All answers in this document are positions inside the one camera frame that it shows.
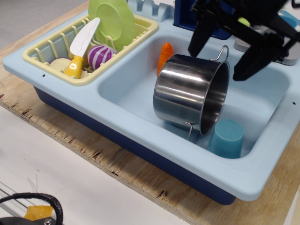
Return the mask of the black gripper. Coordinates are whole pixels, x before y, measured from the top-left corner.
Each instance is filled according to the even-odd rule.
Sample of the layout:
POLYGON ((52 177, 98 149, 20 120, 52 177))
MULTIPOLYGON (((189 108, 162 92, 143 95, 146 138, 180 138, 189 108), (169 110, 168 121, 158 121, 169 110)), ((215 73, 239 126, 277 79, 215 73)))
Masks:
POLYGON ((215 27, 247 42, 251 47, 235 65, 234 81, 245 81, 272 61, 282 60, 300 40, 300 33, 278 15, 286 3, 284 0, 227 0, 225 3, 234 9, 232 13, 225 12, 221 3, 220 0, 196 1, 192 12, 197 23, 188 52, 190 56, 198 56, 215 27), (238 22, 240 17, 251 25, 262 25, 275 33, 260 34, 238 22))

